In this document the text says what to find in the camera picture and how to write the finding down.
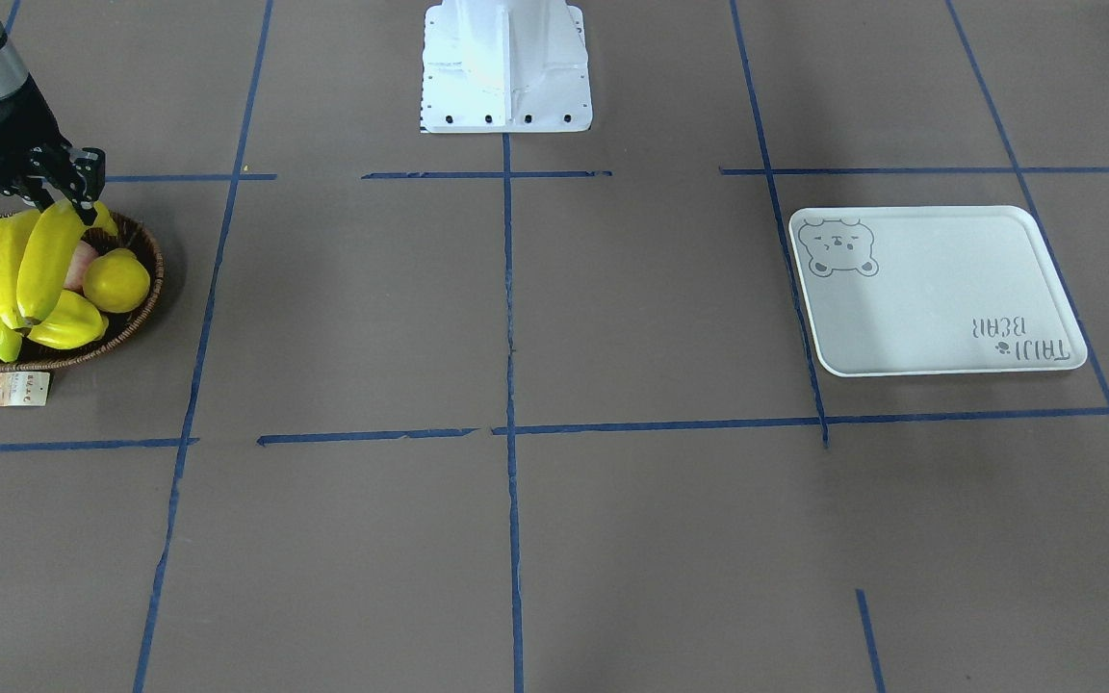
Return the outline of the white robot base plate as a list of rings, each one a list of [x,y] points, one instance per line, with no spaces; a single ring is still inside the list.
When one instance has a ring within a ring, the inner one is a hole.
[[[423,132],[590,130],[586,19],[577,6],[441,1],[426,9],[423,27]]]

